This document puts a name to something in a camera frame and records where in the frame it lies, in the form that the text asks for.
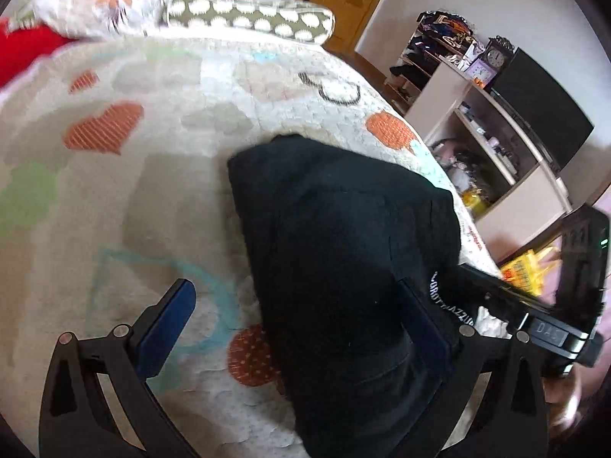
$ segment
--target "red fabric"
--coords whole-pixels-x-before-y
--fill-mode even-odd
[[[6,34],[8,19],[0,19],[0,88],[25,71],[41,55],[50,55],[72,42],[47,26]]]

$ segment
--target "floral pillow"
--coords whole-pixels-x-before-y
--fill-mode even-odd
[[[171,0],[163,24],[179,27],[241,27],[294,41],[323,44],[335,29],[333,12],[310,2]]]
[[[159,22],[168,0],[31,0],[9,29],[42,21],[68,38],[146,35]]]

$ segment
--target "screw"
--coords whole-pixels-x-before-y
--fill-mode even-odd
[[[64,332],[61,336],[59,336],[59,344],[68,344],[70,341],[72,341],[72,333],[71,332]]]
[[[518,341],[523,342],[524,344],[530,341],[530,336],[523,330],[517,331],[516,338]]]
[[[475,335],[475,329],[471,326],[467,326],[466,324],[460,326],[458,328],[458,332],[462,335],[465,336],[466,338],[470,338],[473,337]]]
[[[128,333],[129,326],[126,326],[125,324],[121,324],[120,326],[112,329],[112,335],[114,335],[115,338],[124,338]]]

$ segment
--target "television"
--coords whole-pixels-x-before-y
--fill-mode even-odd
[[[575,156],[594,129],[562,86],[520,48],[496,77],[491,94],[500,96],[500,103],[525,124],[526,133],[555,172]]]

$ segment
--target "bed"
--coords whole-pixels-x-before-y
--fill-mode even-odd
[[[266,347],[226,162],[275,135],[398,163],[451,191],[461,261],[497,273],[422,140],[320,46],[240,29],[72,44],[0,102],[0,411],[31,450],[57,337],[130,324],[184,277],[196,310],[149,381],[167,414],[201,456],[307,456],[273,368],[254,376],[236,355],[249,340]],[[476,327],[500,335],[484,309]]]

